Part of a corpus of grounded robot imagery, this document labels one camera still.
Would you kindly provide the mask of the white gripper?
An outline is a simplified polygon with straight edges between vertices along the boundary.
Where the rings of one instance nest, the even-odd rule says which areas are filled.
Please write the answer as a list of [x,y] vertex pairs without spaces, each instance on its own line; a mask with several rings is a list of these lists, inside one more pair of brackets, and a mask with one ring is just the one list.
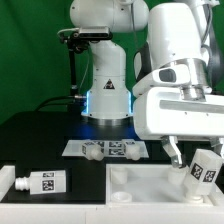
[[186,101],[177,88],[154,87],[135,100],[133,119],[140,139],[164,136],[162,147],[174,168],[183,165],[177,137],[215,137],[211,146],[224,159],[224,96],[206,95],[205,102]]

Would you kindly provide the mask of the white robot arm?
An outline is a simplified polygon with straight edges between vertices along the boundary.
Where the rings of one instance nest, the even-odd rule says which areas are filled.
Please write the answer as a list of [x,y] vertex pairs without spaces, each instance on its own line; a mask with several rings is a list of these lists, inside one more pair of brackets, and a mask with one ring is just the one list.
[[134,56],[134,128],[144,139],[161,139],[178,167],[184,160],[179,137],[220,139],[214,126],[224,121],[224,99],[213,94],[222,73],[212,28],[219,0],[175,0],[148,8],[144,0],[125,6],[119,0],[74,0],[72,23],[79,29],[107,27],[113,32],[148,29]]

